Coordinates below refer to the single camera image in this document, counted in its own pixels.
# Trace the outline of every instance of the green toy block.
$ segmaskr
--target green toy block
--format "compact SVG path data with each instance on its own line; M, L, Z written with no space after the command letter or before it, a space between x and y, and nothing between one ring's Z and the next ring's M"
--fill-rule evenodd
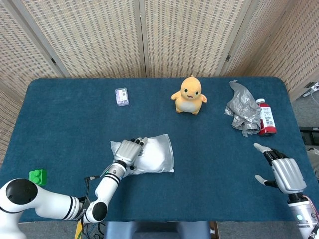
M46 185L46 171L44 169L36 169L29 172L29 180L39 186Z

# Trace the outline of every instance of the plush toy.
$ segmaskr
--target plush toy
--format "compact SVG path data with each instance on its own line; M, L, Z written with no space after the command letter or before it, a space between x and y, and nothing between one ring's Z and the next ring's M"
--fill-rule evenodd
M207 97L201 94L200 81L193 75L183 81L180 91L173 94L171 99L176 100L176 111L178 113L185 111L194 115L198 114L201 103L207 102Z

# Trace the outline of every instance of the plastic bag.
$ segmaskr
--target plastic bag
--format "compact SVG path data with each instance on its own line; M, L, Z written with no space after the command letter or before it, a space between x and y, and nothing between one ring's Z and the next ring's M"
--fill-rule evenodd
M315 176L319 179L319 150L312 148L307 151L308 158L311 163L311 167L314 170Z
M111 141L113 155L120 147L120 142ZM124 176L141 173L174 172L174 155L167 134L148 138L147 144L140 151L134 163L134 170L127 169Z
M232 127L242 130L245 137L248 137L248 134L259 133L261 108L246 87L236 80L230 81L229 84L234 90L234 96L227 103L225 114L234 116Z

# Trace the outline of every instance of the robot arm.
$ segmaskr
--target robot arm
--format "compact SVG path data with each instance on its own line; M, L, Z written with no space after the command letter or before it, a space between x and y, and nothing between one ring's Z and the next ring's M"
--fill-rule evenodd
M35 208L45 218L78 220L96 223L104 219L108 204L121 182L127 167L133 166L135 158L147 142L147 138L123 140L115 153L114 162L107 167L95 190L97 200L82 203L78 198L49 192L26 179L14 179L0 189L0 238L26 239L18 227L24 210Z
M318 213L311 200L302 194L306 183L295 160L287 158L275 149L257 143L254 146L264 155L275 176L275 181L269 181L260 175L255 175L256 180L265 186L278 188L282 193L287 194L289 197L288 206L297 221L303 239L319 239L317 235Z

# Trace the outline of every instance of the blue carpet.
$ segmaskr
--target blue carpet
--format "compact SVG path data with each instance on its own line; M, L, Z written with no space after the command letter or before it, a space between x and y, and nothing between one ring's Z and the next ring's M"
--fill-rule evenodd
M272 107L278 133L245 138L225 115L237 79ZM46 169L53 192L84 196L83 178L112 162L110 141L169 134L175 173L125 178L109 205L108 221L278 221L293 220L287 196L254 178L273 179L253 143L293 157L307 184L305 194L319 205L318 184L285 85L274 77L200 78L208 103L197 116L178 114L171 95L182 78L38 79L20 111L0 171L0 185ZM118 107L115 89L126 87L130 104ZM94 200L92 183L90 199ZM22 221L49 220L26 211Z

